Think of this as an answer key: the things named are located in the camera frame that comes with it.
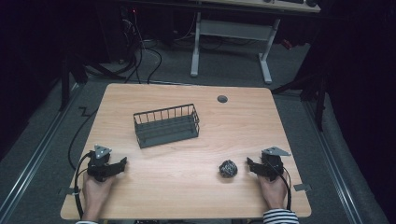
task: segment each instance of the dark background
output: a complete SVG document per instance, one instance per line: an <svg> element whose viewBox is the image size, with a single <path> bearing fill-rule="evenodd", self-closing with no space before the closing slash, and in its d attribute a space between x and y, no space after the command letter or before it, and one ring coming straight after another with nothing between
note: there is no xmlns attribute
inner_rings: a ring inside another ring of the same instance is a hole
<svg viewBox="0 0 396 224"><path fill-rule="evenodd" d="M327 92L348 147L392 222L391 204L396 200L395 3L338 0L320 1L319 5L323 15L349 17L348 22L318 25L284 20L276 42L287 39L294 46L312 44L296 79L317 73L325 55L336 48L327 71ZM107 14L113 15L113 21L119 19L115 10L110 7ZM173 30L184 34L193 18L192 12L174 10L138 8L137 12L137 19L145 22L143 35L168 45L177 37ZM0 3L1 158L59 79L66 51L97 63L123 59L125 43L118 41L114 46L114 41L107 41L108 37L120 40L122 26L106 26L105 21L103 8L90 4Z"/></svg>

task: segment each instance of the metal wire basket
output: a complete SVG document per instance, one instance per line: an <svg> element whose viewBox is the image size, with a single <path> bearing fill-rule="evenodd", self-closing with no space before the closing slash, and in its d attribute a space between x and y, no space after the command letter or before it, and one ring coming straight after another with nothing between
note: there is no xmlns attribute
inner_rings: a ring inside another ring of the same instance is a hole
<svg viewBox="0 0 396 224"><path fill-rule="evenodd" d="M194 104L134 114L134 130L140 148L198 137L198 123Z"/></svg>

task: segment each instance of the person's hand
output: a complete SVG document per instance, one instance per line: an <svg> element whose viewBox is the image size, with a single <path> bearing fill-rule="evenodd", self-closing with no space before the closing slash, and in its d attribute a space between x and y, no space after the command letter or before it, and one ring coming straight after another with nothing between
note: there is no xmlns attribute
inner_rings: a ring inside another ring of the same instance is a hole
<svg viewBox="0 0 396 224"><path fill-rule="evenodd" d="M98 182L95 178L84 173L84 185L82 192L85 198L85 211L81 220L97 222L103 205L110 192L111 185L116 177L113 175L105 182Z"/></svg>
<svg viewBox="0 0 396 224"><path fill-rule="evenodd" d="M269 209L282 208L285 209L284 201L288 189L280 176L277 176L275 180L270 181L268 177L257 175L262 186L262 196L266 201ZM283 174L283 177L287 179L288 175Z"/></svg>

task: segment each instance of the wooden table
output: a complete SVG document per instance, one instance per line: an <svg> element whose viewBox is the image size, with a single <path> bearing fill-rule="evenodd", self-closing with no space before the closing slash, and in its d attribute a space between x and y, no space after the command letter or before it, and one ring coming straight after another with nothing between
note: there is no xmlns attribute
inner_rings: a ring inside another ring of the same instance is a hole
<svg viewBox="0 0 396 224"><path fill-rule="evenodd" d="M220 103L219 95L228 102ZM134 113L186 104L195 105L200 119L197 138L139 148ZM110 163L128 157L102 214L109 219L262 217L268 208L247 157L260 162L262 149L273 146L291 152L272 94L265 88L110 84L83 154L95 144L112 148ZM238 167L234 178L219 174L227 160ZM294 158L282 161L291 184L301 184ZM308 217L305 192L291 192L291 209ZM66 196L61 216L78 219L73 196Z"/></svg>

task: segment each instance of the table leg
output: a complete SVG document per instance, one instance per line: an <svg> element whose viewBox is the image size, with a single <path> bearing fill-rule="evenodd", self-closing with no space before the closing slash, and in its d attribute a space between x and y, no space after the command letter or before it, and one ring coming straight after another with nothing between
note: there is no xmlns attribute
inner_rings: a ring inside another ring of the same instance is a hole
<svg viewBox="0 0 396 224"><path fill-rule="evenodd" d="M264 53L259 54L259 59L260 59L260 65L262 66L262 75L264 76L264 82L266 84L271 84L272 79L271 79L271 74L270 70L268 69L268 63L267 63L267 57L270 52L271 46L274 42L274 38L276 35L277 28L279 26L280 19L276 19L274 22L274 25L272 26L270 35L267 40L267 44L265 46Z"/></svg>
<svg viewBox="0 0 396 224"><path fill-rule="evenodd" d="M195 25L195 45L194 52L192 53L192 62L191 62L191 76L198 76L198 67L199 67L199 37L201 33L201 12L197 12L197 22Z"/></svg>

